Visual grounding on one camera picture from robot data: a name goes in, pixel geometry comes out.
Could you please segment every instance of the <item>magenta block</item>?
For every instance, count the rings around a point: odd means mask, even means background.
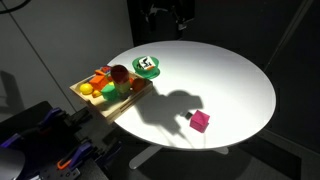
[[[190,127],[203,133],[209,124],[209,118],[209,115],[197,110],[191,117]]]

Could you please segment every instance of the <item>green bowl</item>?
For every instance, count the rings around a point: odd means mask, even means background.
[[[146,57],[146,56],[138,57],[138,58],[136,58],[135,60],[132,61],[132,66],[133,66],[134,70],[136,71],[135,73],[137,73],[140,76],[142,76],[144,78],[147,78],[147,79],[152,79],[152,78],[157,77],[160,74],[160,70],[158,68],[159,60],[157,58],[155,58],[155,57],[150,56],[150,58],[152,59],[152,61],[155,64],[155,67],[150,69],[150,70],[146,70],[146,69],[138,67],[139,60],[144,58],[144,57]]]

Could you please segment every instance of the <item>tabletop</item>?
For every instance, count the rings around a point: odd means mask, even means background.
[[[132,48],[109,62],[134,71],[141,56],[159,60],[154,91],[115,123],[152,144],[207,150],[230,146],[259,132],[276,105],[268,77],[246,58],[229,50],[190,41],[162,41]],[[189,115],[210,115],[204,133],[190,127]]]

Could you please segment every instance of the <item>cable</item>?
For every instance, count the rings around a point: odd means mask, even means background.
[[[0,11],[0,14],[7,14],[7,13],[11,13],[13,11],[16,11],[16,10],[19,10],[21,8],[23,8],[24,6],[26,6],[31,0],[25,0],[23,3],[21,3],[20,5],[16,6],[16,7],[13,7],[13,8],[10,8],[10,9],[7,9],[6,6],[6,10],[4,11]]]

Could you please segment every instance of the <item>wooden tray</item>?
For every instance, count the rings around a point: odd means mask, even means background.
[[[142,76],[129,71],[132,78],[143,78]],[[93,98],[92,95],[83,95],[80,92],[80,86],[87,82],[94,75],[72,85],[70,89],[79,96],[88,106],[89,110],[94,116],[100,116],[107,120],[108,124],[113,123],[121,114],[123,114],[129,107],[135,104],[140,98],[146,95],[153,89],[152,81],[146,80],[146,86],[137,93],[133,93],[125,100],[106,101],[103,96]]]

